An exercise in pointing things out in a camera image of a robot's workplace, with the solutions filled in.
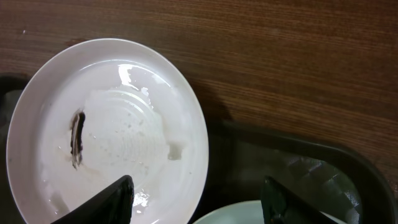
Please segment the white plate with dark smear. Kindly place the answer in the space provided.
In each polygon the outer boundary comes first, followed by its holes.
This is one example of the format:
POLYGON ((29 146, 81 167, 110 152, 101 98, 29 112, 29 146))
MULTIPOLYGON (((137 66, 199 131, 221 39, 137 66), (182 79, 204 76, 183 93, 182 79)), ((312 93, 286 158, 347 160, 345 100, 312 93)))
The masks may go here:
POLYGON ((201 106, 180 71, 145 45, 94 39, 30 79, 12 114, 7 175, 27 223, 52 223, 124 175, 133 223, 187 223, 209 146, 201 106))

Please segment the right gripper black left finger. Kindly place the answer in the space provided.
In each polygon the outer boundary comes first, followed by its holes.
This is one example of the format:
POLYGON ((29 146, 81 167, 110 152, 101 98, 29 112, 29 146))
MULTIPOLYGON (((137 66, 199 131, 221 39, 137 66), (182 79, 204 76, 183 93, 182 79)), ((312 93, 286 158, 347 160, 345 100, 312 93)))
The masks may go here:
POLYGON ((133 202, 134 183, 124 175, 52 224, 130 224, 133 202))

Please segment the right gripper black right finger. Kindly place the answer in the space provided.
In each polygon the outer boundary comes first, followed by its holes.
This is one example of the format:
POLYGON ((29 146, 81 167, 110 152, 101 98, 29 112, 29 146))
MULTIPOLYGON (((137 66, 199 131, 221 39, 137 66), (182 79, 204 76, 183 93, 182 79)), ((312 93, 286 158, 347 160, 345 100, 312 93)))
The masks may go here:
POLYGON ((260 201, 264 223, 337 224, 271 176, 264 178, 260 201))

